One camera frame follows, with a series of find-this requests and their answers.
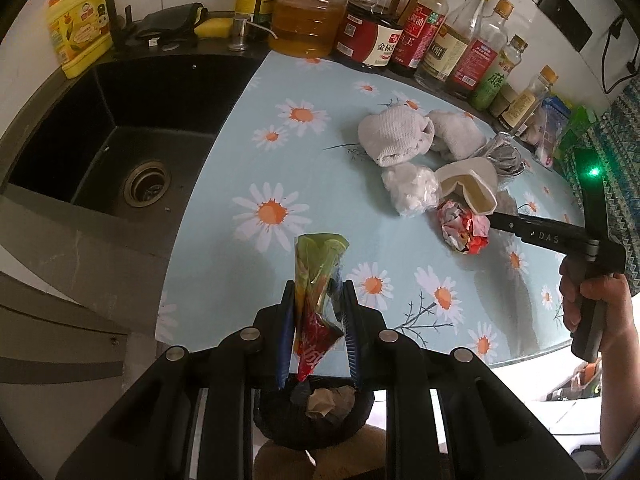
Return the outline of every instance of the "light blue table mat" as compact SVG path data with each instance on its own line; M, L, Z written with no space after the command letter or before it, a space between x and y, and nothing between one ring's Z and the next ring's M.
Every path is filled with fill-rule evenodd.
M360 120L395 100L425 112L459 110L331 61L268 55L226 120L187 206L164 282L159 340L196 351L251 325L293 279L296 235L314 232L347 238L343 276L354 281L360 303L430 349L467 346L498 364L568 340L557 253L493 230L480 254L455 253L434 214L401 218L382 168L354 146L340 147L358 142ZM564 180L518 148L527 170L508 190L520 211L583 225ZM431 153L414 162L443 164ZM345 366L343 352L330 352L318 373L341 374Z

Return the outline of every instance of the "sink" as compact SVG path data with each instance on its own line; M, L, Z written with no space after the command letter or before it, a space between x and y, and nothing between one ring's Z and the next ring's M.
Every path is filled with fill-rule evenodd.
M175 235L216 136L259 65L203 54L98 64L44 117L9 182Z

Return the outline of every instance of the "yellow sponge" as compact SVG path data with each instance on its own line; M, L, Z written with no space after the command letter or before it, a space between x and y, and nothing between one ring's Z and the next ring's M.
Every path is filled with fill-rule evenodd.
M194 31L199 38L228 38L233 22L233 18L209 18Z

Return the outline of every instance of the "crumpled red paper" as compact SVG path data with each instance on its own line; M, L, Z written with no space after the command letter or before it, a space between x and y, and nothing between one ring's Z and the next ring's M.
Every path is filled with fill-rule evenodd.
M474 214L458 202L447 200L441 204L438 220L444 241L461 253L478 254L489 243L489 219Z

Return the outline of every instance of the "sink drain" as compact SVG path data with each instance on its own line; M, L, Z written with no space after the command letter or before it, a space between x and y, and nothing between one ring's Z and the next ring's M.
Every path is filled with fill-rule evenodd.
M169 184L171 176L162 162L140 164L124 183L124 200L132 207L146 207L160 200Z

